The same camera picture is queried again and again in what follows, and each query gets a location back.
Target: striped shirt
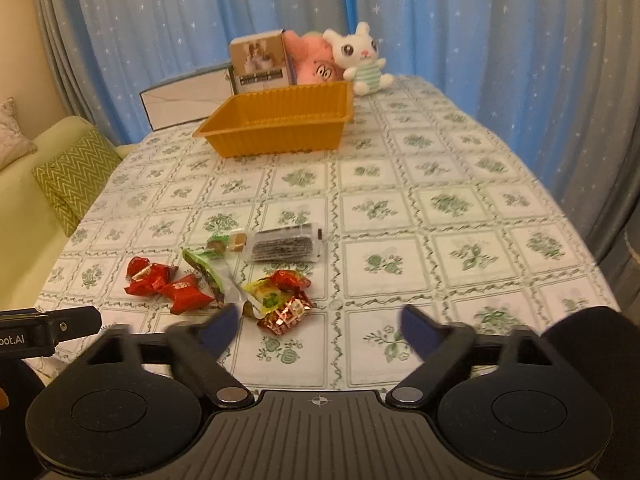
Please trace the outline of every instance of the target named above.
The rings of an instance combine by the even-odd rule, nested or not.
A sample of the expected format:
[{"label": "striped shirt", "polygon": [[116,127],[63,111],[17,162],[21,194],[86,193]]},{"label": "striped shirt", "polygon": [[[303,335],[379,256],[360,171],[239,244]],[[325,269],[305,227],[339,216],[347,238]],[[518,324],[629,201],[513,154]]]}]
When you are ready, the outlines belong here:
[{"label": "striped shirt", "polygon": [[369,90],[375,92],[380,86],[380,76],[382,72],[376,65],[376,62],[359,66],[356,69],[356,77],[353,79],[354,83],[363,82],[369,86]]}]

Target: red wrapped candy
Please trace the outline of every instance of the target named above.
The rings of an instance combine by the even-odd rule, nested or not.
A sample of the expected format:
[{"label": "red wrapped candy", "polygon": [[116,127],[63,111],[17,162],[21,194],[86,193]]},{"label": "red wrapped candy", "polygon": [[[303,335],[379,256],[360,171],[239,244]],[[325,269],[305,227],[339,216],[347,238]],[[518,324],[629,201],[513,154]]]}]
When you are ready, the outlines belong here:
[{"label": "red wrapped candy", "polygon": [[164,297],[169,298],[170,300],[174,299],[174,292],[177,288],[184,288],[184,284],[191,286],[198,286],[198,279],[196,275],[190,272],[184,278],[177,280],[176,282],[169,283],[160,289],[160,294]]},{"label": "red wrapped candy", "polygon": [[198,310],[214,299],[200,292],[197,286],[187,282],[172,283],[174,287],[174,305],[171,307],[172,314],[183,314],[190,310]]},{"label": "red wrapped candy", "polygon": [[295,327],[312,307],[313,304],[306,294],[298,290],[283,307],[259,319],[258,326],[266,328],[275,335],[283,335]]},{"label": "red wrapped candy", "polygon": [[142,258],[141,256],[134,256],[129,265],[127,266],[127,278],[133,278],[141,270],[145,269],[151,262],[149,258]]},{"label": "red wrapped candy", "polygon": [[297,270],[276,270],[271,281],[280,290],[303,290],[311,285],[311,281]]},{"label": "red wrapped candy", "polygon": [[132,296],[152,296],[171,281],[177,268],[163,264],[150,264],[132,277],[124,291]]}]

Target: orange plastic tray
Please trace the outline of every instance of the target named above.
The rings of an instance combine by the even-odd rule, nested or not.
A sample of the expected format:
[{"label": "orange plastic tray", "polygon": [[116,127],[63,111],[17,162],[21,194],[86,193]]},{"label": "orange plastic tray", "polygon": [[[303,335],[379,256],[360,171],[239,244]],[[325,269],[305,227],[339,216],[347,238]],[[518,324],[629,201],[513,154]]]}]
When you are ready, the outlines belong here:
[{"label": "orange plastic tray", "polygon": [[220,156],[336,150],[353,119],[346,81],[234,95],[194,132]]}]

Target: bunny ear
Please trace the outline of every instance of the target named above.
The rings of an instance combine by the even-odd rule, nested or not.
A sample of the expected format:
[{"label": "bunny ear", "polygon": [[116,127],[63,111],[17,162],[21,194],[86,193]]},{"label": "bunny ear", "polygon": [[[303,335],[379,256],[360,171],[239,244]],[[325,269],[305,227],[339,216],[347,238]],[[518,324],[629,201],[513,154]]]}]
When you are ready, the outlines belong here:
[{"label": "bunny ear", "polygon": [[332,28],[328,28],[322,35],[322,38],[329,44],[333,45],[336,41],[341,40],[342,36]]},{"label": "bunny ear", "polygon": [[358,36],[368,36],[369,35],[369,23],[367,22],[360,22],[358,23],[358,26],[356,27],[356,34]]}]

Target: table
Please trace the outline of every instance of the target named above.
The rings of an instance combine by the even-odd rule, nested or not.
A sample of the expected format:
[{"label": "table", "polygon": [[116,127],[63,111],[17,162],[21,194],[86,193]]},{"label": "table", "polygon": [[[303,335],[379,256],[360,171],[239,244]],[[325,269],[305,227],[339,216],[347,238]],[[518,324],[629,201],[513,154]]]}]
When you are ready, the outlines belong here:
[{"label": "table", "polygon": [[[586,306],[615,300],[554,200],[502,141],[413,76],[354,104],[337,152],[222,159],[197,124],[151,133],[111,176],[53,267],[36,307],[94,304],[104,327],[161,331],[181,319],[163,298],[124,292],[130,258],[176,264],[184,247],[232,228],[318,222],[316,309],[274,337],[243,319],[220,362],[262,388],[394,386],[419,364],[398,330],[417,305],[440,322],[483,333],[537,332]],[[238,283],[280,264],[228,259]],[[65,342],[33,366],[50,376],[94,337]],[[157,365],[150,369],[168,373]]]}]

